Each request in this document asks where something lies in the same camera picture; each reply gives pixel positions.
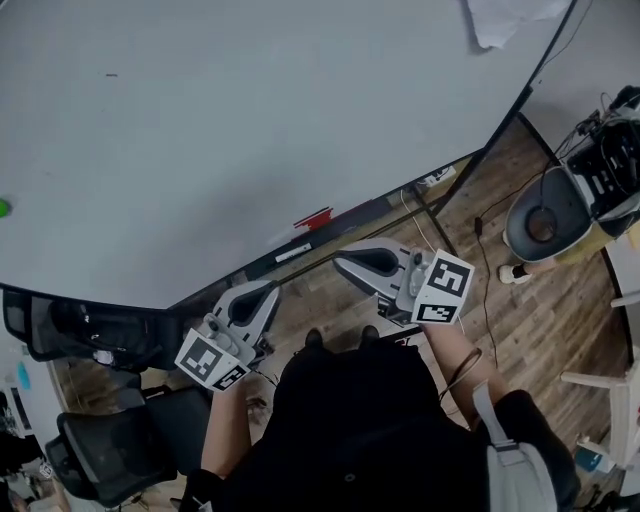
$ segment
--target office chair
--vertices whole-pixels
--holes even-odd
[[[70,494],[112,508],[200,467],[210,400],[199,388],[163,393],[106,416],[63,413],[45,451]]]

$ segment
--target black shirt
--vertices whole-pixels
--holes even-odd
[[[573,460],[530,395],[511,392],[495,409],[510,438],[538,449],[559,510],[571,510]],[[470,432],[446,416],[417,350],[304,349],[282,374],[263,438],[226,480],[190,475],[181,511],[488,510],[488,442],[483,425]]]

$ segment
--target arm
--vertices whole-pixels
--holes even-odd
[[[55,492],[56,501],[62,509],[62,512],[71,512],[71,505],[69,505],[67,495],[64,493],[64,487],[57,478],[53,479],[53,490]]]
[[[244,380],[215,393],[202,451],[202,469],[226,478],[251,448]]]
[[[448,383],[474,346],[457,327],[451,325],[422,324],[422,331]],[[489,383],[489,395],[494,404],[509,392],[502,375],[484,356],[475,368],[451,389],[453,400],[472,428],[475,428],[478,421],[478,413],[473,405],[473,390],[485,380]]]

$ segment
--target person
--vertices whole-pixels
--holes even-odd
[[[616,96],[616,99],[603,112],[606,120],[612,112],[628,107],[637,110],[640,107],[640,87],[627,85]],[[622,236],[630,229],[638,230],[640,210],[635,210],[622,217],[594,222],[587,235],[560,254],[534,263],[520,263],[519,265],[501,265],[498,267],[498,277],[503,284],[523,284],[532,276],[542,274],[560,265],[574,265],[586,260],[593,254],[604,249],[605,245]],[[508,246],[506,231],[502,232],[502,240]]]
[[[334,354],[314,329],[284,368],[254,446],[245,382],[214,394],[202,467],[180,510],[489,510],[489,437],[472,399],[483,382],[506,434],[538,449],[559,510],[571,510],[580,489],[572,457],[531,396],[510,391],[490,360],[467,363],[476,349],[456,327],[423,330],[445,379],[466,373],[451,394],[470,430],[440,407],[416,347],[367,326],[360,348]]]
[[[12,509],[15,512],[71,512],[64,487],[53,479],[53,493],[51,496],[27,503],[18,494],[7,490]]]
[[[501,265],[498,267],[498,277],[503,284],[523,284],[532,276],[548,272],[560,265],[575,265],[586,260],[598,251],[604,249],[605,245],[612,242],[617,237],[609,235],[600,224],[593,224],[589,233],[578,243],[567,250],[557,254],[552,258],[547,258],[535,263],[520,263],[518,265]],[[502,233],[502,240],[508,246],[506,232]]]

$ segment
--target white cloth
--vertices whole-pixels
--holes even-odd
[[[504,48],[518,28],[537,20],[555,18],[571,0],[467,0],[478,44]]]

